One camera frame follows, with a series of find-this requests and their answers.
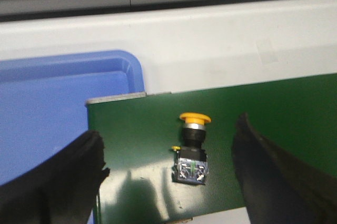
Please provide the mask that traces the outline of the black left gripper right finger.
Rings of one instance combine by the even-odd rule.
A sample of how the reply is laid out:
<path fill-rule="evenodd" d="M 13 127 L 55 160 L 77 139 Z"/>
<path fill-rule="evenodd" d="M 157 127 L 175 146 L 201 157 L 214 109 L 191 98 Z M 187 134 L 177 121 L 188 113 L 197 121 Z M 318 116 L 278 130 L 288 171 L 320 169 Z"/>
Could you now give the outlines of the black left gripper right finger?
<path fill-rule="evenodd" d="M 257 132 L 246 113 L 235 127 L 232 160 L 250 223 L 336 223 L 336 177 Z"/>

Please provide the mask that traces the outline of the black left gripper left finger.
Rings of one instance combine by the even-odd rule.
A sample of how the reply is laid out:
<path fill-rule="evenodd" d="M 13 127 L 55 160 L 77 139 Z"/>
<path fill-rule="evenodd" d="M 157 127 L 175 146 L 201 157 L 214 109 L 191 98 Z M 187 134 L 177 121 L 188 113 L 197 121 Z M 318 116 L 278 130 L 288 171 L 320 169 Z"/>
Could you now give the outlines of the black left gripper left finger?
<path fill-rule="evenodd" d="M 102 137 L 97 131 L 86 131 L 1 186 L 1 223 L 87 223 L 109 173 Z"/>

